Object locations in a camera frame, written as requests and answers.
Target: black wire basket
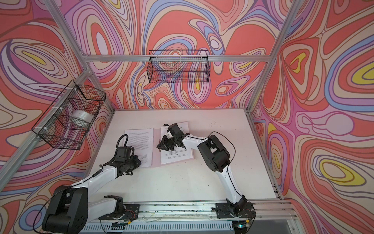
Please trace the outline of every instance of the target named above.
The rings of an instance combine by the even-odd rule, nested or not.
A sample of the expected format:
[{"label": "black wire basket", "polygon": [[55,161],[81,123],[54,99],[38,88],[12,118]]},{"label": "black wire basket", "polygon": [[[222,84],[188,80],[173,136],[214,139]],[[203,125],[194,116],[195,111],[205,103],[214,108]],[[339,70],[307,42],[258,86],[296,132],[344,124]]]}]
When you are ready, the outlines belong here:
[{"label": "black wire basket", "polygon": [[105,92],[90,85],[75,85],[63,103],[56,107],[57,110],[47,123],[37,131],[38,127],[35,125],[44,113],[32,131],[53,148],[78,150],[95,122],[105,98]]},{"label": "black wire basket", "polygon": [[208,50],[150,50],[150,83],[209,83]]}]

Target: robotic arm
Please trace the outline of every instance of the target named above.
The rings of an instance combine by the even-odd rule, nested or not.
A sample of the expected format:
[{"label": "robotic arm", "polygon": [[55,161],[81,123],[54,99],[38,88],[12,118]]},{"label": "robotic arm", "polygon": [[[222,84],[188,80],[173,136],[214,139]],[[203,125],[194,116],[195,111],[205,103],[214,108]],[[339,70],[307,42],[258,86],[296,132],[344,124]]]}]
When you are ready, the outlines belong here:
[{"label": "robotic arm", "polygon": [[174,150],[174,147],[198,149],[212,171],[218,175],[227,196],[230,213],[238,217],[247,204],[244,195],[238,189],[230,168],[230,154],[215,135],[195,137],[189,133],[183,134],[177,124],[168,127],[167,133],[157,145],[161,150]]},{"label": "robotic arm", "polygon": [[[127,137],[124,146],[118,146],[123,137]],[[85,178],[70,186],[61,185],[55,189],[44,216],[42,229],[57,233],[77,234],[87,222],[103,215],[115,219],[123,216],[125,207],[122,197],[105,196],[99,201],[88,203],[91,195],[108,182],[122,175],[132,175],[132,171],[141,165],[134,147],[126,146],[128,135],[119,138],[114,157],[88,179]]]}]

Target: psychedelic patterned wall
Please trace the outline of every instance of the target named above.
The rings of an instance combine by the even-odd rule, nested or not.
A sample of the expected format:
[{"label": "psychedelic patterned wall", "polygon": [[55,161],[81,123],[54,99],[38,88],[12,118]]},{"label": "psychedelic patterned wall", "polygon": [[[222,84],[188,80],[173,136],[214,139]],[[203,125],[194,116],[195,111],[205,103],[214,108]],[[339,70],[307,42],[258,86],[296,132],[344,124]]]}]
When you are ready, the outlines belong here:
[{"label": "psychedelic patterned wall", "polygon": [[[86,54],[207,49],[213,55],[268,55],[289,1],[57,1]],[[210,84],[149,84],[147,63],[91,67],[115,109],[243,108],[264,63],[211,63]]]},{"label": "psychedelic patterned wall", "polygon": [[251,109],[305,233],[374,233],[374,2],[306,0]]},{"label": "psychedelic patterned wall", "polygon": [[[0,167],[82,68],[41,0],[0,2]],[[0,233],[32,231],[61,184],[80,180],[109,119],[106,106],[79,151],[40,142],[0,193]]]}]

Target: paper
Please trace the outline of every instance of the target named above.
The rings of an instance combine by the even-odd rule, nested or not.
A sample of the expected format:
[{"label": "paper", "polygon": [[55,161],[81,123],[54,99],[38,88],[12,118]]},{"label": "paper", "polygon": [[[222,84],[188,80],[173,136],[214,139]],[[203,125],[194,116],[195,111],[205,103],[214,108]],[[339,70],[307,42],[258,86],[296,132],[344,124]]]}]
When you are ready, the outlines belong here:
[{"label": "paper", "polygon": [[135,148],[134,155],[137,155],[141,161],[140,168],[150,167],[153,153],[153,128],[126,130],[125,134],[129,135],[127,146]]},{"label": "paper", "polygon": [[[179,128],[183,133],[188,133],[188,122],[178,123]],[[168,127],[161,127],[161,137],[166,134]],[[174,151],[161,150],[161,164],[177,162],[193,158],[192,149],[185,149],[182,147],[174,147]]]}]

